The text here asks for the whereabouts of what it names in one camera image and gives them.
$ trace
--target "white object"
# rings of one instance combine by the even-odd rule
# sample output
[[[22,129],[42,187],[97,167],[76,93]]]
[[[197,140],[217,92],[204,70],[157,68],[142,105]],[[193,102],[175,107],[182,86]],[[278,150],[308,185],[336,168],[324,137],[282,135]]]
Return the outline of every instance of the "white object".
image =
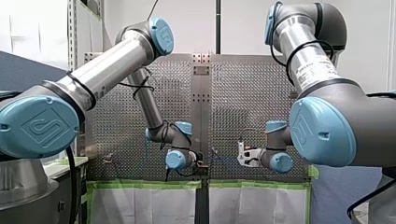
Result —
[[[76,161],[76,167],[78,167],[86,163],[88,161],[88,157],[75,157],[75,161]],[[56,179],[59,176],[66,174],[70,170],[68,164],[62,164],[57,161],[48,165],[44,165],[43,167],[47,177],[51,179]]]

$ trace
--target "white wall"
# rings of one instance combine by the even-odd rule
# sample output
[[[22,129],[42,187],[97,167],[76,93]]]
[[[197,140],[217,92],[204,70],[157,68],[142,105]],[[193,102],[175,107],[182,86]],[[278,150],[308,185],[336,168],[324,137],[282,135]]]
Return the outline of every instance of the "white wall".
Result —
[[[114,44],[125,26],[147,19],[154,0],[105,0],[105,48]],[[160,0],[152,16],[169,22],[175,36],[175,53],[215,49],[214,0]]]
[[[274,0],[227,0],[221,6],[221,53],[269,55],[263,44],[268,8]],[[284,4],[317,2],[285,0]],[[389,57],[392,0],[324,0],[343,13],[348,31],[345,52],[338,64],[339,72],[361,84],[365,91],[386,91],[391,80]],[[105,0],[105,49],[122,27],[147,18],[154,0]],[[164,17],[175,34],[174,53],[215,51],[215,0],[160,0],[153,16]]]
[[[221,5],[221,53],[270,55],[264,45],[264,27],[268,9],[274,0],[226,0]],[[320,2],[285,0],[283,4]]]
[[[365,91],[386,91],[389,77],[389,41],[392,0],[326,0],[344,15],[346,50],[338,64],[340,74],[360,83]]]

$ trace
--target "metal frame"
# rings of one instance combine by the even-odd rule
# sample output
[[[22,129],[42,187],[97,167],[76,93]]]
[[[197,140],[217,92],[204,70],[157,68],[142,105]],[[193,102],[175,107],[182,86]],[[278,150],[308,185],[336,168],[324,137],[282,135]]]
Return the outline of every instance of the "metal frame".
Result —
[[[93,58],[95,58],[96,56],[100,55],[100,53],[96,53],[96,52],[90,52],[90,53],[86,53],[85,54],[85,62],[89,62],[90,60],[92,60]],[[163,71],[163,74],[158,74],[159,76],[162,76],[162,78],[167,78],[167,76],[169,76],[170,78],[172,78],[173,74],[171,74],[171,69],[169,67],[172,66],[180,66],[179,63],[183,63],[183,65],[181,66],[188,66],[190,69],[190,72],[187,73],[183,73],[184,75],[190,75],[190,93],[189,96],[187,96],[186,100],[189,101],[190,104],[190,114],[188,115],[188,117],[190,118],[190,122],[192,123],[192,150],[196,150],[196,151],[200,151],[203,156],[204,156],[204,166],[208,166],[209,167],[209,172],[207,175],[199,175],[196,176],[195,178],[197,180],[201,180],[202,182],[202,186],[196,190],[196,195],[195,195],[195,224],[206,224],[209,222],[209,187],[208,187],[208,182],[210,178],[221,178],[221,175],[218,175],[216,173],[216,164],[213,160],[214,156],[217,156],[218,152],[216,152],[216,150],[212,150],[213,147],[213,124],[214,124],[214,120],[215,118],[213,118],[214,115],[214,110],[213,107],[214,105],[216,105],[218,99],[216,97],[218,90],[216,90],[217,86],[215,85],[216,83],[216,76],[219,74],[220,70],[219,70],[219,66],[222,67],[224,64],[222,63],[235,63],[236,66],[238,66],[238,63],[244,64],[249,66],[253,65],[253,66],[259,66],[260,69],[266,69],[265,66],[269,66],[270,69],[273,70],[274,73],[276,73],[277,75],[280,75],[282,77],[285,76],[284,74],[284,70],[283,68],[279,67],[278,65],[274,64],[272,59],[270,57],[265,57],[265,56],[233,56],[233,55],[208,55],[208,54],[172,54],[169,55],[167,57],[162,57],[159,58],[153,65],[151,66],[157,66],[157,71],[161,72],[161,69],[158,67],[157,64],[161,64],[162,66],[167,66],[168,68],[165,69],[165,71]],[[287,80],[283,80],[282,77],[279,78],[279,82],[276,78],[276,85],[278,85],[278,88],[282,88],[285,89],[286,88],[286,92],[284,92],[284,94],[282,96],[272,96],[274,98],[276,97],[282,97],[282,99],[277,99],[280,101],[282,101],[283,104],[281,108],[277,108],[282,110],[281,113],[282,115],[280,115],[280,117],[287,118],[288,114],[289,114],[289,107],[291,106],[293,99],[295,98],[296,94],[295,94],[295,90],[289,86],[289,83],[287,82]],[[171,89],[169,89],[169,84],[165,83],[165,89],[164,92],[167,91],[171,91]],[[233,90],[234,86],[231,86],[230,90],[231,91],[238,91],[238,90]],[[120,90],[115,90],[116,94],[120,94]],[[165,96],[163,96],[162,94],[157,95],[157,104],[162,105],[163,104],[168,104],[167,100],[165,98]],[[168,111],[162,111],[163,113],[163,118],[164,119],[168,119],[168,116],[171,115],[171,117],[178,117],[180,115],[182,115],[182,113],[188,113],[186,112],[186,110],[183,110],[183,112],[178,112],[178,113],[174,113],[173,110],[177,110],[177,107],[180,106],[178,105],[178,103],[176,103],[175,105],[167,105],[165,107],[165,110]],[[119,113],[120,111],[118,111],[117,108],[114,108],[116,110],[114,110],[114,113]],[[128,114],[136,114],[136,110],[138,110],[137,105],[136,104],[132,104],[132,108],[129,108],[129,112]],[[87,120],[86,120],[86,132],[85,132],[85,145],[86,145],[86,155],[87,156],[91,156],[90,152],[95,151],[97,149],[97,145],[95,143],[95,128],[94,125],[98,125],[98,123],[95,123],[96,121],[99,121],[98,119],[95,119],[96,115],[95,115],[95,111],[90,112],[89,114],[87,114]],[[231,137],[231,141],[234,142],[234,147],[231,148],[226,148],[226,150],[228,151],[227,153],[235,153],[234,155],[234,160],[236,163],[238,163],[236,157],[238,154],[238,148],[237,148],[237,137],[233,138]],[[258,137],[254,136],[252,138],[249,138],[248,140],[253,140],[255,142],[257,142]],[[154,155],[154,153],[151,153],[151,159],[152,162],[157,162],[158,161],[158,156],[161,157],[161,154],[156,154]],[[128,161],[129,158],[124,158],[122,159],[122,161],[124,162],[129,162],[132,165],[134,164],[140,164],[142,165],[142,163],[134,163],[135,161]],[[306,163],[303,161],[303,159],[301,158],[297,158],[297,160],[299,160],[300,163],[298,163],[298,165],[302,166],[299,167],[299,169],[303,169],[300,173],[296,173],[299,176],[295,176],[294,175],[278,175],[275,174],[274,172],[270,172],[268,169],[266,168],[246,168],[246,167],[238,167],[238,174],[235,175],[235,177],[232,177],[232,175],[234,174],[229,174],[228,176],[226,176],[226,178],[228,179],[233,179],[233,178],[243,178],[241,174],[241,171],[243,171],[242,174],[249,174],[247,179],[260,179],[260,180],[266,180],[267,178],[265,178],[264,175],[262,175],[263,173],[266,174],[270,174],[270,180],[276,180],[276,181],[286,181],[286,182],[309,182],[310,179],[307,175],[307,166]],[[107,178],[123,178],[123,176],[118,176],[118,169],[117,168],[117,164],[119,162],[119,159],[116,158],[116,156],[114,156],[112,153],[109,153],[108,155],[98,155],[98,157],[95,160],[92,160],[92,165],[90,166],[91,169],[102,169],[102,166],[107,167],[110,170],[106,170],[107,168],[104,168],[106,170],[106,176],[104,176],[104,179]],[[150,168],[149,169],[154,169],[155,172],[157,172],[156,169],[158,169],[158,164],[149,164],[148,165]],[[164,174],[165,174],[165,169],[164,167],[162,168],[160,166],[160,169],[163,169],[163,174],[154,174],[154,176],[144,176],[144,179],[147,180],[164,180]],[[185,174],[189,174],[191,172],[191,170],[185,171]],[[180,176],[177,176],[175,174],[172,174],[169,176],[170,180],[186,180],[186,178],[180,178]]]
[[[69,70],[74,71],[78,67],[78,40],[77,40],[77,1],[67,2],[67,33],[68,33],[68,54]]]

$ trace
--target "robotic arm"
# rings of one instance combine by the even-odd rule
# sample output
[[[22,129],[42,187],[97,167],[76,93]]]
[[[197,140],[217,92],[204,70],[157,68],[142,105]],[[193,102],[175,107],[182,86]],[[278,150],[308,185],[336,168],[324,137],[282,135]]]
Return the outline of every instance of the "robotic arm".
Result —
[[[333,167],[396,165],[392,93],[367,96],[327,57],[326,51],[341,51],[347,42],[345,21],[335,7],[276,4],[265,42],[283,53],[299,93],[290,111],[290,138],[303,157]]]
[[[0,152],[13,158],[38,159],[68,147],[86,111],[93,109],[123,79],[139,82],[144,69],[156,58],[172,52],[174,40],[162,19],[143,21],[124,29],[115,47],[57,82],[44,81],[18,97],[0,103]],[[148,126],[161,126],[155,101],[138,93]],[[174,142],[174,130],[167,142]],[[188,147],[184,139],[175,145]]]

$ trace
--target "vertical pole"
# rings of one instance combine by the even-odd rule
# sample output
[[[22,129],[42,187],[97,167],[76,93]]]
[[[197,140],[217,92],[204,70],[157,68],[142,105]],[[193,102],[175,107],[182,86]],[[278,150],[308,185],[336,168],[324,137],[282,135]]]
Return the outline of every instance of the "vertical pole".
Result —
[[[221,54],[221,0],[216,0],[216,54]]]

